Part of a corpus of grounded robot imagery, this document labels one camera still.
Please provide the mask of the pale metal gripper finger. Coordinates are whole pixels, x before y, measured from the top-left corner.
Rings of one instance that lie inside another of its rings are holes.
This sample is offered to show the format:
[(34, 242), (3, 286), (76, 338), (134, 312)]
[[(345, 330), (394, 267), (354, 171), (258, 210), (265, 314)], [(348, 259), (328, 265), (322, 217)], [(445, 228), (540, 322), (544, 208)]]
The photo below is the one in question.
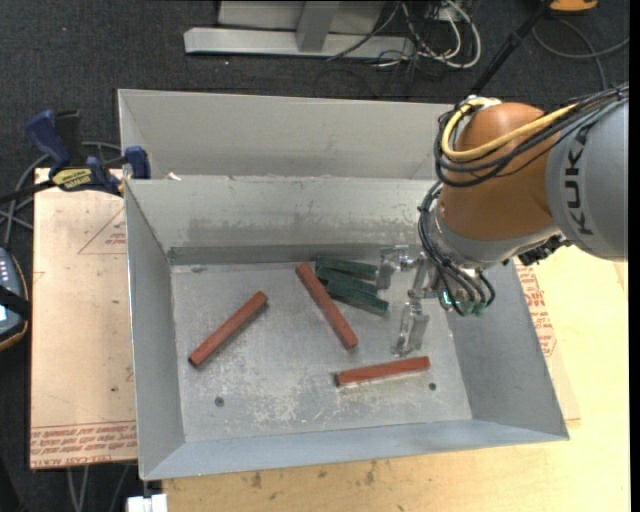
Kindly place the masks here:
[(407, 302), (402, 308), (399, 332), (392, 344), (394, 357), (405, 357), (422, 348), (424, 333), (428, 324), (420, 302)]
[(409, 254), (410, 246), (395, 244), (384, 246), (380, 250), (380, 263), (376, 272), (376, 287), (386, 290), (391, 286), (395, 272), (405, 272), (415, 266), (415, 260)]

